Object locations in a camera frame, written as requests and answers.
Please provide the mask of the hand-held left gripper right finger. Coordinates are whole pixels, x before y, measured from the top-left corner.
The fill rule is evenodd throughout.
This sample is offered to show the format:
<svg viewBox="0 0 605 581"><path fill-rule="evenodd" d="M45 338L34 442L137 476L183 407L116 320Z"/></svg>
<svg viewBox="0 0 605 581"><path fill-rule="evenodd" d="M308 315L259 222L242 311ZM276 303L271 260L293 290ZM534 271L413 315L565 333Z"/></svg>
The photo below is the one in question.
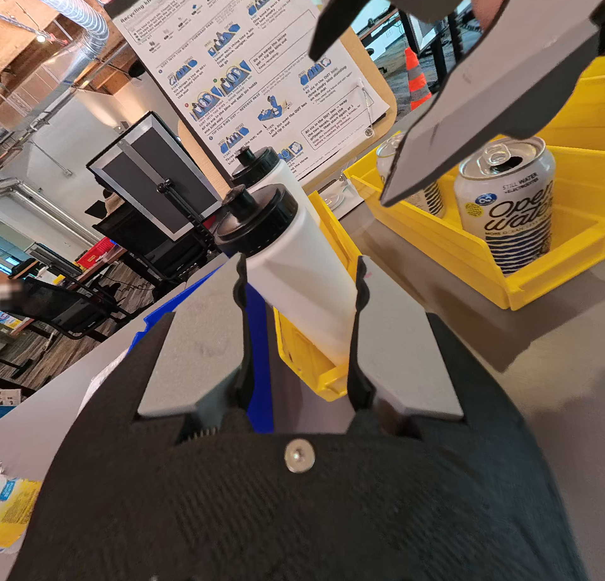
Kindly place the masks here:
<svg viewBox="0 0 605 581"><path fill-rule="evenodd" d="M370 257L358 258L347 395L379 421L460 421L463 410L425 309Z"/></svg>

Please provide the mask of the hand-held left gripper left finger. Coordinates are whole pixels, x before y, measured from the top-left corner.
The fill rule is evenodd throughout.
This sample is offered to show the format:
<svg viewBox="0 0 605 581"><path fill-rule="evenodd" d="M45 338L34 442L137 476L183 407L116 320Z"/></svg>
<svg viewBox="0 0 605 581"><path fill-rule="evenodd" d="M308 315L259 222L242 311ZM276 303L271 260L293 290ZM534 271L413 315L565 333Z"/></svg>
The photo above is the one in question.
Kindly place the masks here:
<svg viewBox="0 0 605 581"><path fill-rule="evenodd" d="M222 421L232 407L247 411L255 381L246 285L237 253L177 307L139 416Z"/></svg>

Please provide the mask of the blue plastic bin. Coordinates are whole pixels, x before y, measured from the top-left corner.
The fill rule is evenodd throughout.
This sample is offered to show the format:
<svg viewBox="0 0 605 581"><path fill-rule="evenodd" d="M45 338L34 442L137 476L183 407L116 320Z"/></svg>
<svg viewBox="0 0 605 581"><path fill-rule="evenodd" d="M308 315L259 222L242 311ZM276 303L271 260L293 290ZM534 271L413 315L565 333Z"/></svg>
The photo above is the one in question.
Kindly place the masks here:
<svg viewBox="0 0 605 581"><path fill-rule="evenodd" d="M129 351L161 320L162 316L174 312L176 308L189 297L209 276L216 273L220 266L210 269L210 263L198 270L191 278L191 284L184 291L169 300L144 317L145 328L136 333ZM274 414L270 383L269 339L267 327L266 302L252 286L246 286L246 313L251 330L253 369L255 386L252 399L247 409L248 417L253 428L258 433L274 431Z"/></svg>

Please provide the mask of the yellow plastic bin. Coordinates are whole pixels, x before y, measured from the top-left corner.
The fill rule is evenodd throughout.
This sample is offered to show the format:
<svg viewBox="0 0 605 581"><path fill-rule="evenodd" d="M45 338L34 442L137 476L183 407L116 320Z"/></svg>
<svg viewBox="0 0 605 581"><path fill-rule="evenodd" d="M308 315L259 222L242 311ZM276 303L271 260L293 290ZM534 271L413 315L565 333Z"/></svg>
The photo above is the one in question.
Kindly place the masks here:
<svg viewBox="0 0 605 581"><path fill-rule="evenodd" d="M320 229L355 281L361 252L318 192L309 200L320 217ZM347 395L348 363L334 365L317 347L274 308L276 343L283 362L307 387L327 402Z"/></svg>
<svg viewBox="0 0 605 581"><path fill-rule="evenodd" d="M604 56L581 74L564 107L537 135L548 146L604 151Z"/></svg>
<svg viewBox="0 0 605 581"><path fill-rule="evenodd" d="M404 201L381 205L375 149L344 174L377 220L500 308L517 311L604 260L604 151L549 149L556 160L551 250L509 277L488 245L462 229L453 188L456 168L438 179L443 219Z"/></svg>

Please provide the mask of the white blue striped can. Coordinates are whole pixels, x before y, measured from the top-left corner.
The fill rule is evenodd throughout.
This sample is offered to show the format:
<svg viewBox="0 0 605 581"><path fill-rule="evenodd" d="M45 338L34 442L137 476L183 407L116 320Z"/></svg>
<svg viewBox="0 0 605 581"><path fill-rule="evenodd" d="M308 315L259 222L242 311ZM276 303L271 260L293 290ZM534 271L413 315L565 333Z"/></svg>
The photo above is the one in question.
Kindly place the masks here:
<svg viewBox="0 0 605 581"><path fill-rule="evenodd" d="M382 142L376 149L376 169L382 184L386 184L387 182L389 170L393 165L397 149L403 138L404 134L401 131L397 131ZM445 207L437 181L434 181L424 189L415 192L404 199L404 201L436 217L443 218L444 216Z"/></svg>
<svg viewBox="0 0 605 581"><path fill-rule="evenodd" d="M458 166L465 231L483 240L504 276L550 251L556 160L537 136L489 142Z"/></svg>

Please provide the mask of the white bottle black cap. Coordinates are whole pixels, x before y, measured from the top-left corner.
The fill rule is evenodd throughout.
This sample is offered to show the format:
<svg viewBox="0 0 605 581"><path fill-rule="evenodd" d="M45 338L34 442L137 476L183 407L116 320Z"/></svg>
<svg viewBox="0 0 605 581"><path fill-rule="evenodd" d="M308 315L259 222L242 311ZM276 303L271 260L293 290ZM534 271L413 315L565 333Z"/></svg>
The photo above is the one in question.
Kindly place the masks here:
<svg viewBox="0 0 605 581"><path fill-rule="evenodd" d="M232 188L215 233L228 257L246 260L247 281L334 365L348 361L357 289L304 205L283 184Z"/></svg>
<svg viewBox="0 0 605 581"><path fill-rule="evenodd" d="M320 216L307 194L273 147L263 147L253 152L249 146L245 146L239 150L236 158L239 166L231 177L234 186L243 185L248 192L253 193L269 184L282 184L299 206L304 206L315 223L320 225Z"/></svg>

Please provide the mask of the orange traffic cone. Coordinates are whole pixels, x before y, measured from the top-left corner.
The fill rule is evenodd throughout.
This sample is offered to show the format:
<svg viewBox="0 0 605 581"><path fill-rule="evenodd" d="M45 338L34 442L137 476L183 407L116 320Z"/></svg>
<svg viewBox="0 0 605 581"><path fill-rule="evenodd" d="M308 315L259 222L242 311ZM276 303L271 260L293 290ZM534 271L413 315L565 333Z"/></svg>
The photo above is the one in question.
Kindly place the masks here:
<svg viewBox="0 0 605 581"><path fill-rule="evenodd" d="M415 110L432 98L427 78L420 66L417 54L411 47L405 48L405 65L410 93L410 108Z"/></svg>

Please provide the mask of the black office chair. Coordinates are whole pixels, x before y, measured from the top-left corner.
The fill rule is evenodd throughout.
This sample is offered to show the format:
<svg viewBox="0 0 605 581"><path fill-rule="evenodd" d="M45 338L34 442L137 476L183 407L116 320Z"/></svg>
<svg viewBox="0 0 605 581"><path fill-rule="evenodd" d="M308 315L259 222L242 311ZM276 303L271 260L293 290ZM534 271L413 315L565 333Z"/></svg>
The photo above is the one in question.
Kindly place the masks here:
<svg viewBox="0 0 605 581"><path fill-rule="evenodd" d="M77 341L90 337L102 343L108 337L98 331L108 320L122 326L134 318L116 298L99 287L78 281L74 289L32 277L1 281L1 310L40 321L61 335Z"/></svg>

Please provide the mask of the red plastic crate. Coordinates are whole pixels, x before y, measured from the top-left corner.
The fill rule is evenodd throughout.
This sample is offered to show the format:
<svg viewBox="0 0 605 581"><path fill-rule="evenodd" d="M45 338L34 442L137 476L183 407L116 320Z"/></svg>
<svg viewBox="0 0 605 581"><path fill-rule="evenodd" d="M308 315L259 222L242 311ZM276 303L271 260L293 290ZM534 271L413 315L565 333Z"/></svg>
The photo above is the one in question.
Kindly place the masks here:
<svg viewBox="0 0 605 581"><path fill-rule="evenodd" d="M111 252L116 247L116 243L108 237L103 237L94 246L76 260L76 265L83 270L92 268L104 255Z"/></svg>

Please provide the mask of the black panel stand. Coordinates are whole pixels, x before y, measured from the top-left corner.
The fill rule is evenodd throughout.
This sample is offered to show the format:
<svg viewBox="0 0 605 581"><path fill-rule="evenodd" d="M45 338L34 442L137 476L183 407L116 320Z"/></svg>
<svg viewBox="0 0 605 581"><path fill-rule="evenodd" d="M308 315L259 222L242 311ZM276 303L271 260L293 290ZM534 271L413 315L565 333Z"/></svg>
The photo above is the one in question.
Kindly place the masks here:
<svg viewBox="0 0 605 581"><path fill-rule="evenodd" d="M200 243L209 259L212 259L217 252L214 237L208 228L203 224L203 218L195 209L178 193L174 184L169 179L160 180L157 185L157 191L167 198L193 227L193 237Z"/></svg>

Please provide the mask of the silver framed black panel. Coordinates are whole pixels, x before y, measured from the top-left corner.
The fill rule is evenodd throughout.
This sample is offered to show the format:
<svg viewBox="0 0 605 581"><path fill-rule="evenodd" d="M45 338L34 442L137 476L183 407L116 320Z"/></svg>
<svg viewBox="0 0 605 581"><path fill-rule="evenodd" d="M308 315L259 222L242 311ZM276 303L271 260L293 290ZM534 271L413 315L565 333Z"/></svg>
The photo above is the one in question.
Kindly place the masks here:
<svg viewBox="0 0 605 581"><path fill-rule="evenodd" d="M86 167L172 241L193 227L157 191L161 179L172 181L203 221L222 206L218 192L154 111L143 115Z"/></svg>

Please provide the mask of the printed instruction sheet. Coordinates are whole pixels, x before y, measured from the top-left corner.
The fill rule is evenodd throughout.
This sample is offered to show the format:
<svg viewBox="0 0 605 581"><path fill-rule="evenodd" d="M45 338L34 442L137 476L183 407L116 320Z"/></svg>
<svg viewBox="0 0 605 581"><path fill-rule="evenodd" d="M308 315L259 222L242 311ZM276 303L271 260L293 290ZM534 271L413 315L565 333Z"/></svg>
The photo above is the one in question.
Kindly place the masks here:
<svg viewBox="0 0 605 581"><path fill-rule="evenodd" d="M340 41L309 58L318 16L312 0L159 0L111 20L225 176L270 146L301 182L388 108Z"/></svg>

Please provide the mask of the white container yellow label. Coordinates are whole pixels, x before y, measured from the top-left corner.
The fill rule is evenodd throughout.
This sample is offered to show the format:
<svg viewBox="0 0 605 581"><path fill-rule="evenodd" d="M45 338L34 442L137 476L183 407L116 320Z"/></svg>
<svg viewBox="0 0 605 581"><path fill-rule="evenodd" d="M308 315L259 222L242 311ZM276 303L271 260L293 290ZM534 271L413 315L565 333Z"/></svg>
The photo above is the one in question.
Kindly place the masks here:
<svg viewBox="0 0 605 581"><path fill-rule="evenodd" d="M1 475L1 553L16 550L29 525L41 487L40 480Z"/></svg>

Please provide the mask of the silver ventilation duct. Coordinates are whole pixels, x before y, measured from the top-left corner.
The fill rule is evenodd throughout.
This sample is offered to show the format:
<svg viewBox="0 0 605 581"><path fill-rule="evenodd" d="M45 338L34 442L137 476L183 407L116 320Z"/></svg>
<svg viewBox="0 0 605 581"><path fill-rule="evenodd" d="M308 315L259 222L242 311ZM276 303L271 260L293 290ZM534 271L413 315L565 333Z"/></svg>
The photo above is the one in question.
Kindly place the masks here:
<svg viewBox="0 0 605 581"><path fill-rule="evenodd" d="M83 0L39 0L84 29L80 40L74 43L80 55L90 62L95 60L108 42L110 30L100 13Z"/></svg>

